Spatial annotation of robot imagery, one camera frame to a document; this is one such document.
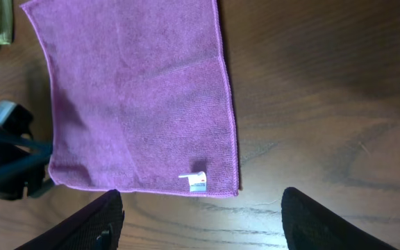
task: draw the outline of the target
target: wooden surface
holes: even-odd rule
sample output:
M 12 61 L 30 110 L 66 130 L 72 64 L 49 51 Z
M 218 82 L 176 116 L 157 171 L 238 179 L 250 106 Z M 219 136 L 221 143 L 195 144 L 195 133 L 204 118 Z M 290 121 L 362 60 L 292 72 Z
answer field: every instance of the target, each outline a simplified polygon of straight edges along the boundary
M 51 139 L 49 80 L 26 15 L 0 49 L 0 100 Z M 123 194 L 120 249 L 284 249 L 280 198 L 295 186 L 400 248 L 400 1 L 220 3 L 242 190 L 235 199 Z M 0 201 L 0 249 L 45 232 L 100 193 L 55 187 Z

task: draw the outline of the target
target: purple towel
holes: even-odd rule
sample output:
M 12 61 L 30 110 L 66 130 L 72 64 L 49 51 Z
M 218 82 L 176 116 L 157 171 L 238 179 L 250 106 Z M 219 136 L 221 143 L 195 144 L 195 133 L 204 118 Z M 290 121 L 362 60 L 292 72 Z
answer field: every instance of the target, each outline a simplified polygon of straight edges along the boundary
M 216 0 L 33 0 L 48 63 L 57 184 L 238 195 L 231 91 Z M 205 172 L 206 192 L 186 173 Z

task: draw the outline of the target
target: fabric tag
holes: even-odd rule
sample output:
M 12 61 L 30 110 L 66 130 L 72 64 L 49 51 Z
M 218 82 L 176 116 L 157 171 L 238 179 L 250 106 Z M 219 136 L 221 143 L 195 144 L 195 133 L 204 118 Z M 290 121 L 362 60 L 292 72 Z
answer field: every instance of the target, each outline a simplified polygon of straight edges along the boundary
M 206 191 L 206 174 L 205 172 L 181 174 L 179 178 L 187 178 L 189 181 L 190 192 L 205 192 Z

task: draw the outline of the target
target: wood grain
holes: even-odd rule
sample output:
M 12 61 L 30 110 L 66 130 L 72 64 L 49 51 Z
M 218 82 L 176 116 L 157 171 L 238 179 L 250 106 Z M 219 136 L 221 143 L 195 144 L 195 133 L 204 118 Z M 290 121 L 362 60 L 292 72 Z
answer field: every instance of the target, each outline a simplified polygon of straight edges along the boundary
M 51 139 L 44 56 L 14 0 L 0 100 Z M 285 249 L 280 198 L 295 186 L 400 248 L 400 1 L 221 1 L 240 147 L 235 199 L 123 194 L 120 249 Z M 0 249 L 45 232 L 100 193 L 56 187 L 0 201 Z

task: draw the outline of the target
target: purple fabric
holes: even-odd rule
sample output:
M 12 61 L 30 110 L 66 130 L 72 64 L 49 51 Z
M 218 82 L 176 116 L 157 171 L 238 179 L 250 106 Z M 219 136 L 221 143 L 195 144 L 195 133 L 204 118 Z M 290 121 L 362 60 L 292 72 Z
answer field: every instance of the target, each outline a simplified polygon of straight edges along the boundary
M 47 59 L 57 184 L 238 195 L 231 91 L 216 0 L 33 0 Z M 179 174 L 205 171 L 207 192 Z

